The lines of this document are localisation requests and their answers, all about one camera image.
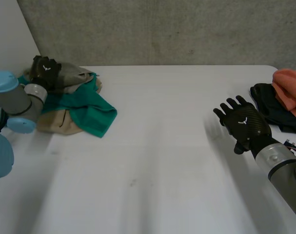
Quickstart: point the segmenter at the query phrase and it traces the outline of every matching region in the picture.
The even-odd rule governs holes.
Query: gray concrete wall
[[[296,68],[296,0],[18,0],[42,55],[77,65]]]

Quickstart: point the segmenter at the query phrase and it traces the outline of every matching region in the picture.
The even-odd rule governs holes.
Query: white wall
[[[0,0],[0,70],[19,76],[39,51],[15,0]]]

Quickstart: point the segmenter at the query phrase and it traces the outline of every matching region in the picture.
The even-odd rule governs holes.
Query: orange towel
[[[296,71],[282,69],[273,75],[277,100],[296,117]]]

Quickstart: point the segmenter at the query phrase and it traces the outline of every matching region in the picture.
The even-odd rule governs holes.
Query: green towel
[[[95,73],[90,75],[94,78],[82,84],[72,94],[49,93],[42,112],[70,110],[70,116],[78,127],[97,137],[103,137],[118,113],[96,93],[97,76]],[[27,84],[24,77],[20,77],[19,82]]]

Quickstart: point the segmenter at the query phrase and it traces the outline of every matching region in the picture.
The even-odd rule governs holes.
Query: white table
[[[106,135],[5,131],[0,234],[296,234],[296,216],[213,114],[270,66],[86,67],[118,110]],[[296,135],[273,135],[296,143]]]

